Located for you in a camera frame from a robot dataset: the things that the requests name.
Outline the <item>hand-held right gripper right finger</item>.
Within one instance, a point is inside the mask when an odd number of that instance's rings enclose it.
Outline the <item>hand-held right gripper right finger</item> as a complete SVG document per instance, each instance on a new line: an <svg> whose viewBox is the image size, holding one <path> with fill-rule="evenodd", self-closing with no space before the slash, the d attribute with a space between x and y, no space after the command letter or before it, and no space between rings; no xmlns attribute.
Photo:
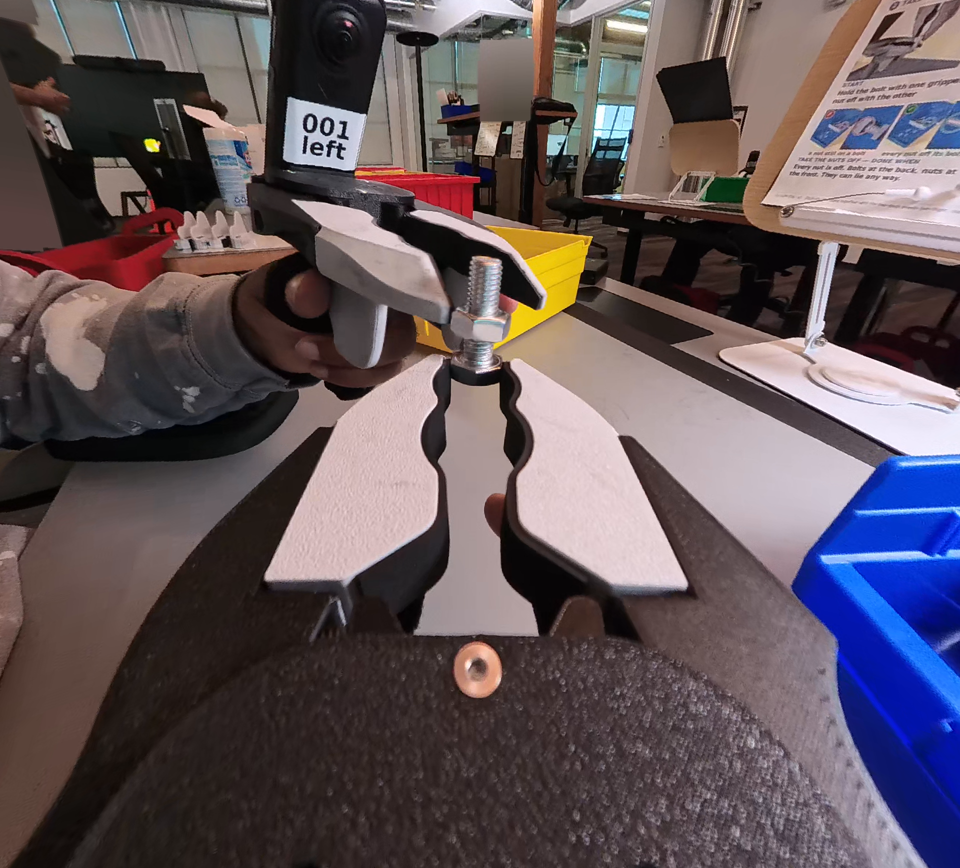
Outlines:
<svg viewBox="0 0 960 868"><path fill-rule="evenodd" d="M500 407L511 471L501 569L536 614L573 597L684 594L689 579L629 457L594 407L522 360L505 364Z"/></svg>

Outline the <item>steel hex nut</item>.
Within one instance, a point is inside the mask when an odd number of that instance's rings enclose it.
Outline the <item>steel hex nut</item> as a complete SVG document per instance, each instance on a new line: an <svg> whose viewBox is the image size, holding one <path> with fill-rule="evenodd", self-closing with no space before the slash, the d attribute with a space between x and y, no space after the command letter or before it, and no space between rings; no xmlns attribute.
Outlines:
<svg viewBox="0 0 960 868"><path fill-rule="evenodd" d="M497 345L507 340L511 320L511 314L501 309L483 314L457 308L451 315L449 330L463 341Z"/></svg>

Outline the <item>red plastic bin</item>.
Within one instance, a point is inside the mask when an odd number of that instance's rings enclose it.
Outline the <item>red plastic bin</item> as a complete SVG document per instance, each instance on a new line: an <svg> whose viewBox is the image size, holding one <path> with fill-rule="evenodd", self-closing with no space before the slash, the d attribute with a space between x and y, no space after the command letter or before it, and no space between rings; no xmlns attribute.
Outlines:
<svg viewBox="0 0 960 868"><path fill-rule="evenodd" d="M432 174L391 166L361 167L355 175L359 179L408 190L416 200L452 214L474 217L474 190L479 187L480 178L473 175Z"/></svg>

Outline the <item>small wooden board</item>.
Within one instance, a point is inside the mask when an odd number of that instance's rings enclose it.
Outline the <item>small wooden board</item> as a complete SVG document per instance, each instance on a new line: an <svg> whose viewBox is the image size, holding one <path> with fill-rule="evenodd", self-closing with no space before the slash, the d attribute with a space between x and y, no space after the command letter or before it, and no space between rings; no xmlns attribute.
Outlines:
<svg viewBox="0 0 960 868"><path fill-rule="evenodd" d="M737 176L739 136L740 125L733 118L672 125L668 132L671 172L678 177L691 171Z"/></svg>

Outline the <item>black panel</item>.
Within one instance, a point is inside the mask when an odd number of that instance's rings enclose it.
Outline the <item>black panel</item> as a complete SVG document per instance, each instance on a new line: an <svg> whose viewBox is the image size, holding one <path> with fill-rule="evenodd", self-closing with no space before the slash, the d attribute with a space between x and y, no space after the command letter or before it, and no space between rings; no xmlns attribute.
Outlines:
<svg viewBox="0 0 960 868"><path fill-rule="evenodd" d="M655 79L674 125L734 118L724 56L664 67Z"/></svg>

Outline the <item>red plastic basket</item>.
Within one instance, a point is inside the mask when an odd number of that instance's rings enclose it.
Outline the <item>red plastic basket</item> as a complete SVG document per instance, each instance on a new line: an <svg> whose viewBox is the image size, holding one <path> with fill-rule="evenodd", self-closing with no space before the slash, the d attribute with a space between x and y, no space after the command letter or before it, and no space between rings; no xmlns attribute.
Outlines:
<svg viewBox="0 0 960 868"><path fill-rule="evenodd" d="M57 270L86 281L139 291L164 273L184 214L163 207L126 220L118 233L41 253L2 250L1 261L37 276Z"/></svg>

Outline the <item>steel hex bolt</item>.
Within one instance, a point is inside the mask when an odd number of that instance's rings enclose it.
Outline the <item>steel hex bolt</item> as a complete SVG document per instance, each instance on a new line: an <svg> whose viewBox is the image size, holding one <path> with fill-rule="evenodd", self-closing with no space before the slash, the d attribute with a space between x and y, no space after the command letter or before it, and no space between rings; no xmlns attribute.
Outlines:
<svg viewBox="0 0 960 868"><path fill-rule="evenodd" d="M499 259L486 255L474 256L469 265L463 304L455 310L483 314L504 310L499 303L501 277L502 264ZM496 345L462 339L458 341L459 347L450 361L451 378L469 386L498 383L502 361L495 351Z"/></svg>

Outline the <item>yellow plastic bin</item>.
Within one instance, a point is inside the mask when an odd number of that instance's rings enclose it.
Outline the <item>yellow plastic bin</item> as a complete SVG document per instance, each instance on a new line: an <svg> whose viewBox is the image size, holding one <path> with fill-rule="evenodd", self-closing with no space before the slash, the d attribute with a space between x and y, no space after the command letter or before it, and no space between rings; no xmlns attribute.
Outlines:
<svg viewBox="0 0 960 868"><path fill-rule="evenodd" d="M506 340L495 345L499 350L507 342L526 334L574 304L594 238L591 235L533 227L493 224L486 227L518 251L547 295L544 309L534 310L520 305L513 312Z"/></svg>

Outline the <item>black office chair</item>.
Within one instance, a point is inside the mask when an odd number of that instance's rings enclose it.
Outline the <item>black office chair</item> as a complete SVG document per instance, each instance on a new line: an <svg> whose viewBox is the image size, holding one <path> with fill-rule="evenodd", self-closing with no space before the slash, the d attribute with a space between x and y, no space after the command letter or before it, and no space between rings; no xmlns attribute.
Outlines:
<svg viewBox="0 0 960 868"><path fill-rule="evenodd" d="M575 177L564 174L565 193L546 200L546 208L560 214L564 223L579 222L601 213L601 206L587 201L587 197L615 193L623 168L623 150L627 137L600 137L596 140L582 174L583 196L574 193Z"/></svg>

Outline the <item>black monitor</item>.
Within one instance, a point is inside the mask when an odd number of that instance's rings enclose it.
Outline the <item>black monitor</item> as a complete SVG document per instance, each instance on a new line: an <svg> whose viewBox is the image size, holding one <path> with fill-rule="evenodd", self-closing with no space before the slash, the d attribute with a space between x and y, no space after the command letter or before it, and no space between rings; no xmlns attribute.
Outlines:
<svg viewBox="0 0 960 868"><path fill-rule="evenodd" d="M219 197L204 127L185 110L209 95L202 73L156 59L78 55L56 80L70 100L65 130L76 151L126 161L158 208L194 212Z"/></svg>

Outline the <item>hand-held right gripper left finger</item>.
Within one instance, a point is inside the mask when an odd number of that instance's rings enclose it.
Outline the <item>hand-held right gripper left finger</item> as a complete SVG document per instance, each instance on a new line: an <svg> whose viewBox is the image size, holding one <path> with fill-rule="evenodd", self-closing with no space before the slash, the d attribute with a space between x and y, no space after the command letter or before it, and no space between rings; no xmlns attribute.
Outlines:
<svg viewBox="0 0 960 868"><path fill-rule="evenodd" d="M450 525L439 461L450 363L430 355L356 400L335 424L264 574L272 590L361 598L393 615L447 568Z"/></svg>

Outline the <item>person's spattered grey sweatshirt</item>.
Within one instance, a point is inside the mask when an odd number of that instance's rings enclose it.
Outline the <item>person's spattered grey sweatshirt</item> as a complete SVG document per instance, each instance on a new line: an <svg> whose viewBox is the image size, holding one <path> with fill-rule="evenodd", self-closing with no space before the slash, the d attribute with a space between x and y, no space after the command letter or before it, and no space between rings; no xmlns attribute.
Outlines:
<svg viewBox="0 0 960 868"><path fill-rule="evenodd" d="M18 640L23 619L23 597L19 560L34 530L1 524L1 673Z"/></svg>

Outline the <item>person's left forearm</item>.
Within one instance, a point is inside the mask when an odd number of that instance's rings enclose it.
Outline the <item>person's left forearm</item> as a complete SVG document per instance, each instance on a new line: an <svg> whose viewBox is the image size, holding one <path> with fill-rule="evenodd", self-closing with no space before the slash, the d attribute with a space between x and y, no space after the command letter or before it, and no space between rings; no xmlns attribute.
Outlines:
<svg viewBox="0 0 960 868"><path fill-rule="evenodd" d="M133 292L2 263L2 448L198 425L309 384L243 344L239 284L170 273Z"/></svg>

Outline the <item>blue plastic bin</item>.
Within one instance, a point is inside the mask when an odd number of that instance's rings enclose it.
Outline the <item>blue plastic bin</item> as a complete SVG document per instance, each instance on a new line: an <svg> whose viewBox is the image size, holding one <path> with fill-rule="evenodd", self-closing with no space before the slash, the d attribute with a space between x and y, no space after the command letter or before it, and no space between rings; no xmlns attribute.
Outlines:
<svg viewBox="0 0 960 868"><path fill-rule="evenodd" d="M846 724L883 800L927 866L958 866L958 456L878 466L793 591L834 636Z"/></svg>

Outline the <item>person's left hand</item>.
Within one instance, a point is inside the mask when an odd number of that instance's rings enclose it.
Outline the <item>person's left hand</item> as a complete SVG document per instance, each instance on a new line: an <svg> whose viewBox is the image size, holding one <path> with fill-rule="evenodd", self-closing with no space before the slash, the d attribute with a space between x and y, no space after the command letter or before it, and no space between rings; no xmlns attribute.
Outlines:
<svg viewBox="0 0 960 868"><path fill-rule="evenodd" d="M342 357L333 337L306 333L279 320L267 308L265 289L271 266L241 276L234 289L232 320L246 350L267 368L290 377L305 377L326 386L371 389L390 381L416 346L414 319L390 310L379 362L359 369Z"/></svg>

